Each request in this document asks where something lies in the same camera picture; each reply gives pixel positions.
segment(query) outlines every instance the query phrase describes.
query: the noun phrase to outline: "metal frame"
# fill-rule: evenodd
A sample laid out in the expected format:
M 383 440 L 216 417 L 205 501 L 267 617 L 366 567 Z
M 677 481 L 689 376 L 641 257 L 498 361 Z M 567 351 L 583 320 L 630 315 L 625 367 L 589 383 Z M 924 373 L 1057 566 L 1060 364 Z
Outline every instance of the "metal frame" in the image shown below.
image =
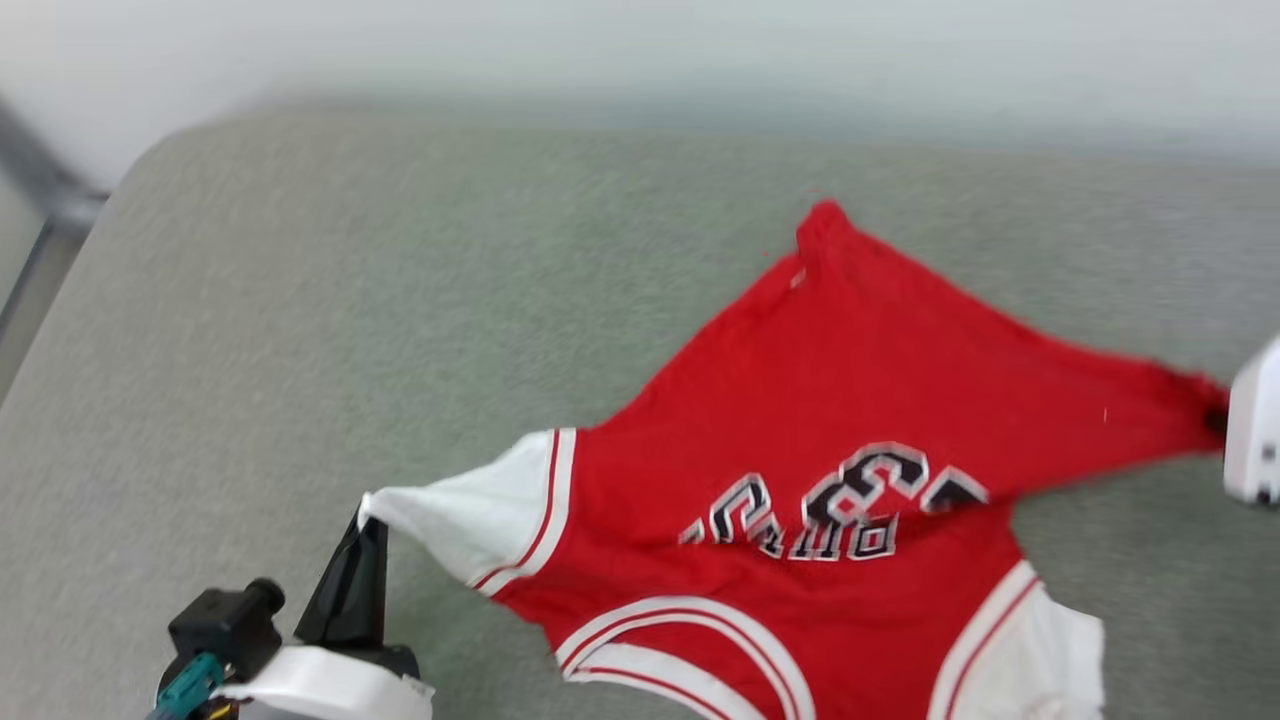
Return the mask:
M 18 274 L 18 281 L 9 290 L 9 296 L 0 295 L 0 346 L 18 343 L 18 352 L 27 354 L 32 337 L 29 333 L 15 336 L 13 328 L 14 316 L 20 311 L 27 320 L 35 318 L 40 323 L 47 313 L 49 306 L 44 297 L 50 293 L 31 293 L 32 278 L 37 275 L 37 269 L 42 263 L 55 263 L 51 260 L 50 249 L 69 250 L 72 256 L 79 251 L 84 243 L 93 223 L 97 220 L 106 202 L 106 193 L 96 191 L 81 182 L 74 174 L 65 170 L 58 160 L 18 122 L 14 114 L 0 102 L 0 170 L 8 174 L 17 184 L 19 192 L 26 196 L 37 210 L 45 215 L 45 225 L 27 255 L 27 261 Z M 45 278 L 51 272 L 56 272 L 56 283 L 61 283 L 65 268 L 64 260 L 56 265 L 45 266 Z M 31 327 L 24 322 L 23 327 Z M 13 382 L 13 373 L 17 368 L 5 364 L 0 368 L 0 402 L 8 395 Z

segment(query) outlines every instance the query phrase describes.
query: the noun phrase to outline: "red basketball jersey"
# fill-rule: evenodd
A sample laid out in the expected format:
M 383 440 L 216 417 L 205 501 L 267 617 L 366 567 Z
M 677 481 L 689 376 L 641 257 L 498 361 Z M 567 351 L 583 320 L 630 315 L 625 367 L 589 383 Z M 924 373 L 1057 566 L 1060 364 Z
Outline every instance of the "red basketball jersey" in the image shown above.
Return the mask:
M 1093 717 L 1102 626 L 1016 496 L 1213 451 L 1201 377 L 1047 337 L 814 208 L 604 424 L 365 497 L 541 625 L 571 682 L 718 719 Z

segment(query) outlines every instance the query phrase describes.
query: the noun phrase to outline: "gray fabric surface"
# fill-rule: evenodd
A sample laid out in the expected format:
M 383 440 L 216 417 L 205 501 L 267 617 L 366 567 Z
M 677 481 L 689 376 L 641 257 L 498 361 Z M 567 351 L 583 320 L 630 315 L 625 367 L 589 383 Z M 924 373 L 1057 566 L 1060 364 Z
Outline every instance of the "gray fabric surface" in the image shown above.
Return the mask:
M 0 409 L 3 714 L 141 717 L 209 585 L 276 578 L 291 630 L 361 492 L 602 420 L 823 195 L 1083 342 L 1229 379 L 1280 329 L 1280 172 L 408 115 L 189 132 L 111 199 Z M 1216 460 L 1034 498 L 1016 529 L 1106 621 L 1110 717 L 1280 714 L 1280 516 Z M 562 684 L 536 628 L 408 541 L 389 597 L 443 720 L 690 716 Z

